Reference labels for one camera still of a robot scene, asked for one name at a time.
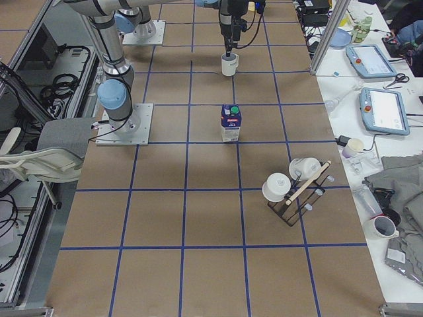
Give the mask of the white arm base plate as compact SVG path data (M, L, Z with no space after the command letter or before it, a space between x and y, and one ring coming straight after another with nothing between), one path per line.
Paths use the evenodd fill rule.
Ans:
M165 25L164 20L150 20L139 24L132 33L125 34L122 44L123 46L161 46Z
M113 127L119 127L116 122L100 125L95 143L98 146L148 145L152 116L152 103L133 104L132 116L125 126L115 132Z

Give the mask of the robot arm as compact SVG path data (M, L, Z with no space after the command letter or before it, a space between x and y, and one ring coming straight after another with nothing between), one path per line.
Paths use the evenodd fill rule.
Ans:
M247 22L243 16L248 11L248 1L215 0L195 1L199 7L218 10L220 32L225 44L225 57L231 55L233 48L238 48L241 33L247 31Z
M106 80L98 86L97 98L108 116L106 133L97 135L102 142L141 143L140 133L149 133L151 119L143 121L141 111L146 105L132 102L134 69L126 60L116 24L121 11L132 28L149 23L149 6L164 1L66 1L86 20L95 48L102 57Z

